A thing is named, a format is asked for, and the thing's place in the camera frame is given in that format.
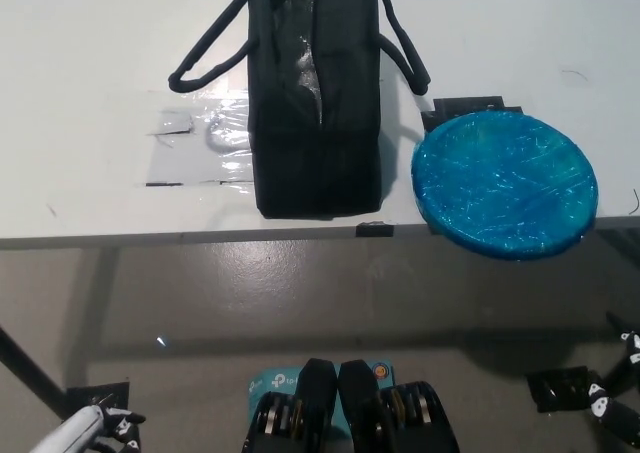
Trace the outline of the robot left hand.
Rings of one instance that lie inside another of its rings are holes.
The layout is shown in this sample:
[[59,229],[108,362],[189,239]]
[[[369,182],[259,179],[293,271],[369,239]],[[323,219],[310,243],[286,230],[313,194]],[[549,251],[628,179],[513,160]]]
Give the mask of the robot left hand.
[[132,411],[99,405],[85,406],[45,436],[33,453],[115,452],[104,442],[113,439],[121,444],[120,452],[140,452],[139,426],[146,417]]

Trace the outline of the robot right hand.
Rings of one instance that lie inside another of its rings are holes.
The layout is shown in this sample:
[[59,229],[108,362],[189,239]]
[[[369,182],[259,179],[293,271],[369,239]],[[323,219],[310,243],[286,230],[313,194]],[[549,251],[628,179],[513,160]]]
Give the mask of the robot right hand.
[[607,312],[606,318],[624,343],[625,353],[617,366],[605,376],[591,373],[588,389],[590,412],[597,423],[625,444],[639,448],[639,413],[624,405],[612,394],[616,380],[631,374],[639,387],[639,329],[618,315]]

